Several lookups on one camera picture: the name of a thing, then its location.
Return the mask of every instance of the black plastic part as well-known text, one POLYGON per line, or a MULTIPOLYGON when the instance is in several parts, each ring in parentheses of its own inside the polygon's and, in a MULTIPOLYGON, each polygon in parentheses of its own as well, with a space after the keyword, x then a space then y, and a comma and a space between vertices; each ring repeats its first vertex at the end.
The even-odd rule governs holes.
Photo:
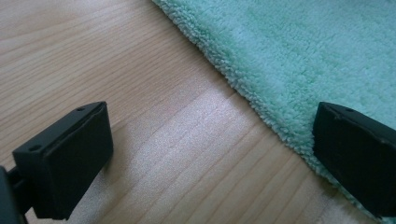
POLYGON ((68 219, 112 152, 105 102, 73 110, 14 150, 37 217, 68 219))
POLYGON ((25 224, 24 215, 18 212, 17 202, 8 181, 6 170, 0 166, 0 223, 25 224))
POLYGON ((353 109, 320 103, 314 154, 376 217, 396 216, 396 131, 353 109))

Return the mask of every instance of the light wood surface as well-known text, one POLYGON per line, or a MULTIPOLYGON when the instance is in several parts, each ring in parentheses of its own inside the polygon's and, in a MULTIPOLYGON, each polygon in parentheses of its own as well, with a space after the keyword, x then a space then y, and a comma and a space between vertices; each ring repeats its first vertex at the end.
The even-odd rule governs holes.
POLYGON ((0 164, 107 101, 114 156, 68 221, 371 223, 149 0, 0 0, 0 164))

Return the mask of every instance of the wooden floor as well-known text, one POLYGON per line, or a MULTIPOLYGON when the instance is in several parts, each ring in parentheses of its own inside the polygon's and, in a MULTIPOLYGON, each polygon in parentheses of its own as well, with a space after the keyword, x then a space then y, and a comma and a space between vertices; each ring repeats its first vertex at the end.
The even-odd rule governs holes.
POLYGON ((371 223, 149 0, 0 0, 0 164, 107 101, 114 156, 68 221, 371 223))

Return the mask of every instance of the fluffy microfiber towel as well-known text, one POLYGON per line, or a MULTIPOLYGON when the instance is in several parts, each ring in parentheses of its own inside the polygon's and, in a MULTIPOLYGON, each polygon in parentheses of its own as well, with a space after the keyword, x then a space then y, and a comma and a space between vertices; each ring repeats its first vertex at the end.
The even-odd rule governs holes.
POLYGON ((321 101, 396 128, 395 1, 153 1, 288 146, 368 214, 313 155, 311 132, 321 101))

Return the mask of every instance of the mint green towel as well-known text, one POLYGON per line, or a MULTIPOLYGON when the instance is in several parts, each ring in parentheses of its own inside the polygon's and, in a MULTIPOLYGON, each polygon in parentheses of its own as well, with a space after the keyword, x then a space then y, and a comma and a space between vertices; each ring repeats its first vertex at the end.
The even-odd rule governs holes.
POLYGON ((311 131, 320 101, 396 128, 395 1, 154 2, 288 146, 361 208, 313 155, 311 131))

